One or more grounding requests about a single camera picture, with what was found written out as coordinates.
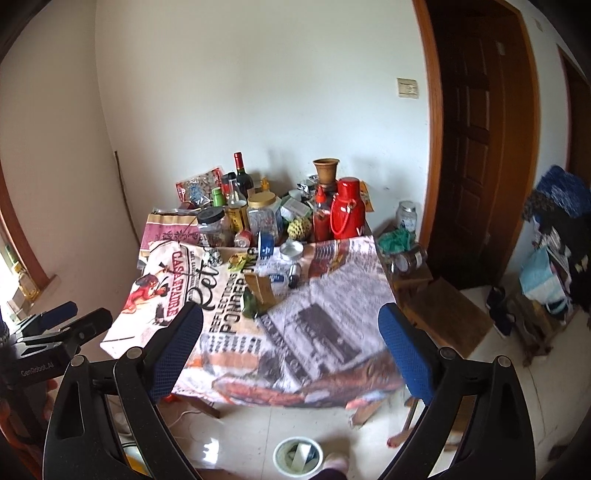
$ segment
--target green bottle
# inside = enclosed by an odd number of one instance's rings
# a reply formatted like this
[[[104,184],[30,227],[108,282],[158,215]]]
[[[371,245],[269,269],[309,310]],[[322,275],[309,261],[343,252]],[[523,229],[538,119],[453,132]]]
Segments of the green bottle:
[[[224,197],[220,187],[212,189],[212,202],[214,207],[223,207],[226,204],[226,197]]]

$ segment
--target person's leg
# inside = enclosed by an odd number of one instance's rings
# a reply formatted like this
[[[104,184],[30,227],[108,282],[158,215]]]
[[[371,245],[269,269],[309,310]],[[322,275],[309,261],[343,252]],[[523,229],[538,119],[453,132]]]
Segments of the person's leg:
[[[347,476],[340,470],[334,468],[324,468],[310,480],[347,480]]]
[[[349,457],[343,453],[330,453],[326,456],[322,470],[310,480],[347,480]]]

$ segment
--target gold lid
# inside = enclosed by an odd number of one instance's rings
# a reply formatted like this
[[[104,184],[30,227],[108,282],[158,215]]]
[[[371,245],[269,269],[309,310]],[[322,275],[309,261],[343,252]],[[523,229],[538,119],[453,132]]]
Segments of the gold lid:
[[[253,193],[248,197],[248,206],[252,208],[268,207],[269,205],[273,205],[273,203],[275,203],[276,198],[277,195],[269,191]]]

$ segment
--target clothing pile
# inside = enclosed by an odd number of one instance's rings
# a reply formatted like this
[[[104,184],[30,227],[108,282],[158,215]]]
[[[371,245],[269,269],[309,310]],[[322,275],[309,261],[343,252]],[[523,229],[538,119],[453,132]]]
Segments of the clothing pile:
[[[583,180],[552,166],[525,202],[522,217],[535,225],[535,252],[519,280],[523,294],[563,321],[591,304],[591,191]]]

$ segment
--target sneaker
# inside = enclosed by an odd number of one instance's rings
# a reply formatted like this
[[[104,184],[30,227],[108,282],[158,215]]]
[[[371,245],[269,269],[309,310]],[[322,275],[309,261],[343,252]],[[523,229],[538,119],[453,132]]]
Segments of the sneaker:
[[[498,307],[505,300],[505,289],[503,287],[492,287],[486,298],[486,308]]]
[[[344,453],[329,453],[324,460],[322,470],[332,468],[347,475],[349,472],[349,457]]]

